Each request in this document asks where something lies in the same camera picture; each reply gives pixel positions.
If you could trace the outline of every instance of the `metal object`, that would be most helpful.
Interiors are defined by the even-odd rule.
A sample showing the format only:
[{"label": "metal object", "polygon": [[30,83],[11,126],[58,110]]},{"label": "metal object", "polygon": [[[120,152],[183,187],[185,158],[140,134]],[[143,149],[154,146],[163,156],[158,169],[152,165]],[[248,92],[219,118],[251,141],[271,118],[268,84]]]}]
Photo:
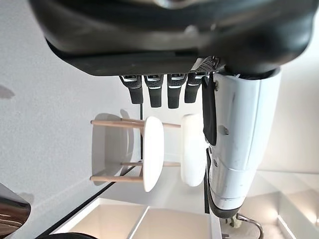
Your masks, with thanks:
[{"label": "metal object", "polygon": [[0,183],[0,239],[22,227],[30,212],[26,200]]},{"label": "metal object", "polygon": [[190,6],[192,4],[206,2],[206,1],[216,1],[216,0],[126,0],[128,2],[139,2],[146,4],[156,4],[163,8],[168,9],[179,9]]},{"label": "metal object", "polygon": [[250,219],[250,218],[248,218],[240,213],[236,214],[236,219],[243,221],[243,222],[248,222],[248,223],[254,224],[259,229],[259,232],[260,232],[260,236],[258,237],[258,239],[264,238],[264,229],[259,222],[252,220],[252,219]]}]

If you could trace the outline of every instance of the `white wall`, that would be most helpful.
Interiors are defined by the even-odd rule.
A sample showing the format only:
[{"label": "white wall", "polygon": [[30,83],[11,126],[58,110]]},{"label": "white wall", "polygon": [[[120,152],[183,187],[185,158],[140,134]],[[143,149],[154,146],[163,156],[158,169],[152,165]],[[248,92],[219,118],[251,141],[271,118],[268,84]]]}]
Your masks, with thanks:
[{"label": "white wall", "polygon": [[[0,182],[32,207],[11,238],[35,238],[105,186],[89,181],[94,164],[102,170],[109,154],[96,152],[100,162],[92,158],[90,120],[101,113],[120,116],[121,109],[139,118],[140,107],[117,77],[89,76],[62,62],[27,1],[1,1]],[[127,147],[122,140],[114,150]],[[125,154],[138,160],[139,133],[133,140]]]},{"label": "white wall", "polygon": [[319,173],[319,14],[307,50],[283,66],[263,169]]}]

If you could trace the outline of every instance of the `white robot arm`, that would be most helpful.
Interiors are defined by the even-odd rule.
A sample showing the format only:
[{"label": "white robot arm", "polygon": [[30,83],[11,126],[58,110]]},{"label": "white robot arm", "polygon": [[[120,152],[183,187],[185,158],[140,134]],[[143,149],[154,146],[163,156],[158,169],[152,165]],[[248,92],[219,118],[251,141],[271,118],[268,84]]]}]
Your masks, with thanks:
[{"label": "white robot arm", "polygon": [[210,93],[215,97],[209,186],[211,209],[220,218],[232,217],[247,196],[267,146],[280,79],[277,69],[265,79],[216,73],[203,83],[203,99]]}]

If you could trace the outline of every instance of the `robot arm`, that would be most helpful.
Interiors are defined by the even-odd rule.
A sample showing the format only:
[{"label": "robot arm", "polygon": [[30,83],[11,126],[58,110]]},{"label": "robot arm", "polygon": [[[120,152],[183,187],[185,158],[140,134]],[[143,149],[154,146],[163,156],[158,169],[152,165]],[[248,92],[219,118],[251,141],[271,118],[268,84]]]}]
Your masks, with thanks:
[{"label": "robot arm", "polygon": [[280,66],[307,47],[319,0],[30,3],[59,58],[91,75],[126,76],[121,79],[131,86],[135,102],[143,101],[142,75],[159,100],[164,74],[170,75],[174,99],[188,74],[188,103],[202,76],[204,134],[212,162],[210,206],[215,215],[232,217],[263,158]]},{"label": "robot arm", "polygon": [[[213,130],[204,125],[210,143],[209,202],[220,218],[234,216],[247,196],[267,146],[280,79],[280,69],[265,79],[224,72],[202,84],[204,122],[215,122]],[[215,106],[208,107],[206,99]]]}]

